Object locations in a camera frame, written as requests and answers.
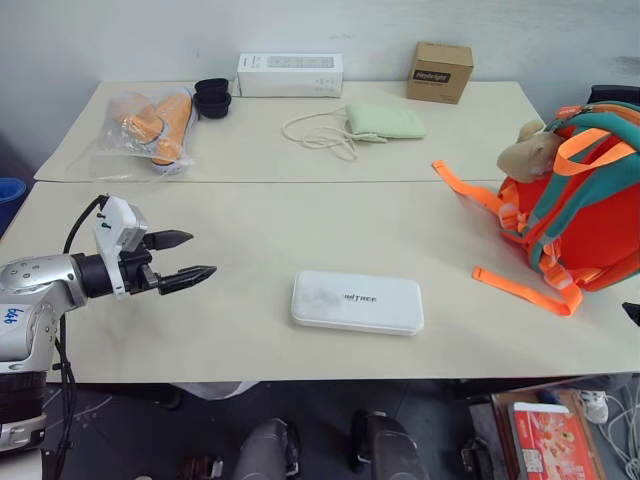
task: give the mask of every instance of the white power bank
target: white power bank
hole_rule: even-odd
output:
[[[415,335],[424,325],[413,280],[314,270],[296,276],[291,314],[309,327],[393,335]]]

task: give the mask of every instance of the stuffed toy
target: stuffed toy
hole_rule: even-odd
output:
[[[537,133],[544,128],[540,120],[527,122],[515,144],[498,157],[498,168],[522,183],[539,180],[553,169],[553,161],[564,138],[551,132]]]

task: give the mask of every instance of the orange strap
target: orange strap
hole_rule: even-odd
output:
[[[635,153],[635,149],[631,145],[619,142],[611,147],[604,155],[601,155],[590,164],[576,163],[570,160],[573,155],[590,147],[607,135],[609,135],[609,133],[605,130],[590,128],[589,130],[585,130],[584,132],[571,137],[560,145],[560,148],[558,148],[558,153],[553,164],[553,171],[558,175],[570,177],[577,175],[578,173],[593,170],[594,168],[598,168],[603,165],[617,162],[621,158]]]
[[[565,288],[558,290],[564,300],[564,302],[561,302],[544,295],[531,287],[514,282],[481,267],[475,267],[471,276],[479,282],[486,283],[492,287],[499,288],[500,290],[511,293],[520,298],[524,298],[534,305],[538,305],[539,307],[558,315],[572,315],[582,302],[582,292],[574,282],[571,282]]]
[[[480,205],[498,215],[504,202],[491,190],[463,182],[441,160],[433,162],[431,166],[455,192],[473,198]]]

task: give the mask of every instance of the shoe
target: shoe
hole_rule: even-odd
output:
[[[607,394],[594,390],[580,390],[578,392],[584,416],[591,423],[602,425],[609,419]]]

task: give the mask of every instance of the plastic bag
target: plastic bag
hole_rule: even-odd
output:
[[[142,157],[162,175],[180,173],[193,163],[189,142],[196,118],[191,93],[185,87],[114,95],[92,156]],[[138,172],[139,166],[132,163],[131,171],[112,171],[104,177],[124,179]]]

